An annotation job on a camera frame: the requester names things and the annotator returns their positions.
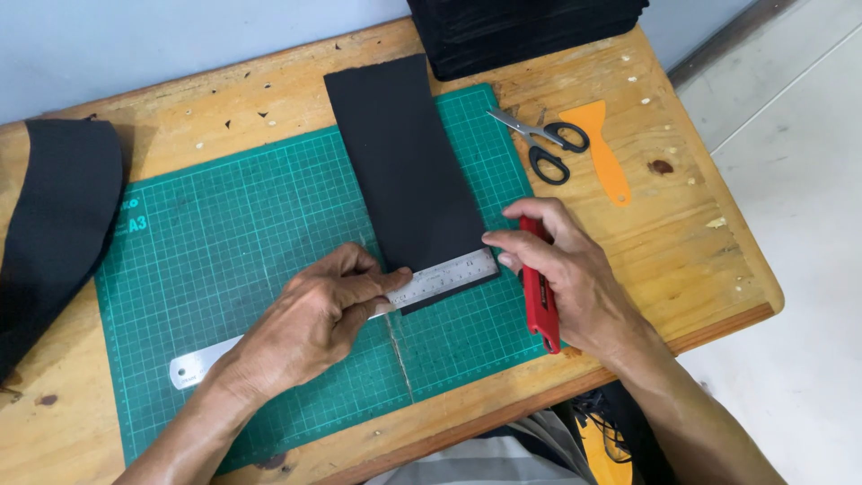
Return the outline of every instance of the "hand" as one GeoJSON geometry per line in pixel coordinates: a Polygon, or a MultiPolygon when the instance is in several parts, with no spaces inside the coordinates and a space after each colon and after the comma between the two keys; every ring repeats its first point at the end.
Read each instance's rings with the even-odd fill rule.
{"type": "Polygon", "coordinates": [[[408,268],[382,274],[368,251],[342,244],[294,276],[207,379],[262,405],[344,359],[369,317],[395,310],[383,295],[412,278],[408,268]]]}
{"type": "Polygon", "coordinates": [[[493,230],[482,240],[503,249],[498,260],[514,273],[522,265],[544,274],[554,292],[561,338],[605,365],[633,345],[659,345],[653,327],[628,303],[608,258],[556,198],[523,198],[503,209],[508,218],[541,219],[553,244],[523,230],[493,230]]]}

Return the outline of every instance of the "green cutting mat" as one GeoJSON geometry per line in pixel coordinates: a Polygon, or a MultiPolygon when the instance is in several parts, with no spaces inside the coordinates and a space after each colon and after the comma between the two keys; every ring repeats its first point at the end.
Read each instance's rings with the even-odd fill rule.
{"type": "MultiPolygon", "coordinates": [[[[497,106],[490,86],[436,103],[485,227],[515,227],[500,210],[531,191],[506,127],[485,114],[497,106]]],[[[173,387],[170,360],[243,333],[293,274],[345,241],[379,255],[336,127],[129,184],[96,275],[126,464],[193,391],[173,387]]],[[[508,271],[388,321],[370,321],[347,359],[264,406],[220,472],[544,354],[508,271]]]]}

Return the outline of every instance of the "scissors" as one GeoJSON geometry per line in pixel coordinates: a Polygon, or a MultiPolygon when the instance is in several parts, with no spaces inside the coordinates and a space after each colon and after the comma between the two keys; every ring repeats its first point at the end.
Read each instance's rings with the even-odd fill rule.
{"type": "Polygon", "coordinates": [[[512,128],[517,131],[524,137],[524,140],[527,141],[527,145],[530,146],[529,157],[530,157],[530,165],[533,167],[533,171],[536,175],[539,176],[540,179],[544,180],[548,184],[552,186],[561,186],[563,185],[569,177],[572,175],[569,172],[569,167],[563,163],[563,161],[558,157],[554,156],[551,152],[545,150],[536,140],[533,139],[531,135],[539,135],[548,140],[560,145],[564,150],[568,150],[570,152],[574,152],[576,154],[582,154],[586,151],[587,148],[590,147],[590,138],[587,136],[586,132],[583,131],[579,126],[557,122],[557,123],[549,123],[544,127],[536,127],[530,126],[528,124],[524,124],[514,119],[513,117],[506,114],[503,110],[499,108],[494,108],[493,110],[487,111],[489,115],[493,116],[497,119],[498,122],[505,124],[506,126],[512,128]],[[575,133],[581,135],[581,138],[584,140],[580,145],[576,145],[572,142],[569,142],[562,135],[559,134],[559,131],[563,128],[574,130],[575,133]],[[559,180],[554,180],[545,175],[541,169],[539,168],[539,160],[544,160],[555,166],[563,173],[563,178],[559,180]]]}

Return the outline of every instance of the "striped shirt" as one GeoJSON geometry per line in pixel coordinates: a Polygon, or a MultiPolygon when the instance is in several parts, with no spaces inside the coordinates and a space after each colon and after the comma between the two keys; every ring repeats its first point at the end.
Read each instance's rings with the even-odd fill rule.
{"type": "Polygon", "coordinates": [[[597,485],[571,433],[539,411],[376,476],[365,485],[597,485]]]}

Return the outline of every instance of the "red utility knife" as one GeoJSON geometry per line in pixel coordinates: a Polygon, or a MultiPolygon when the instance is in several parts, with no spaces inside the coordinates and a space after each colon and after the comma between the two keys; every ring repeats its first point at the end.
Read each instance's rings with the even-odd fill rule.
{"type": "MultiPolygon", "coordinates": [[[[537,235],[543,241],[552,239],[541,221],[529,217],[521,217],[521,230],[537,235]]],[[[530,333],[539,332],[545,350],[549,354],[559,352],[559,315],[553,302],[553,291],[545,275],[528,266],[523,267],[524,297],[527,300],[527,328],[530,333]]]]}

